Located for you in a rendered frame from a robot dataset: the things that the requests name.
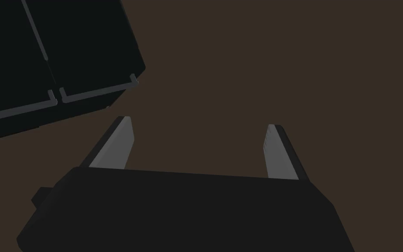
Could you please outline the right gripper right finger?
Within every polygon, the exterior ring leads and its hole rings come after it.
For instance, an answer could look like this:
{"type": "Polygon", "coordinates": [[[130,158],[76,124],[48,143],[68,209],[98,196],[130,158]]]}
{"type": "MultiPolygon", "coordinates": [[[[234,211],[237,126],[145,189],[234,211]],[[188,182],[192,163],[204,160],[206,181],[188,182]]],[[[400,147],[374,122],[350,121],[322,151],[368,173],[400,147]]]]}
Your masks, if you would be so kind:
{"type": "Polygon", "coordinates": [[[268,125],[263,153],[269,178],[309,181],[283,126],[268,125]]]}

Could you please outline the black cupboard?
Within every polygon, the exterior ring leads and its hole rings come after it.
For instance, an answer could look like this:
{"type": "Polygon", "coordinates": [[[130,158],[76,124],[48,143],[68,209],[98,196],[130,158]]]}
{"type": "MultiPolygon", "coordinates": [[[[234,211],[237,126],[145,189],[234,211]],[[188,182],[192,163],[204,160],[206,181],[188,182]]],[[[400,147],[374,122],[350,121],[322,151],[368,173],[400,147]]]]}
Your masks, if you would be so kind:
{"type": "Polygon", "coordinates": [[[131,82],[146,66],[121,0],[0,0],[0,111],[53,107],[0,119],[0,138],[111,106],[125,91],[63,103],[131,82]]]}

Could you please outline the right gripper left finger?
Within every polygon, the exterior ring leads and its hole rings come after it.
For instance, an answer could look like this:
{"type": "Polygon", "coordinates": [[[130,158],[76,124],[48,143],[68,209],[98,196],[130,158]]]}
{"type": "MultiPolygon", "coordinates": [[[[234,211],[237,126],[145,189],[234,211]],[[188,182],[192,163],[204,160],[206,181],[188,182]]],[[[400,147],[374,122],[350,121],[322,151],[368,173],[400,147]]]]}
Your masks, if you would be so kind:
{"type": "Polygon", "coordinates": [[[134,133],[131,118],[118,116],[80,166],[124,169],[133,143],[134,133]]]}

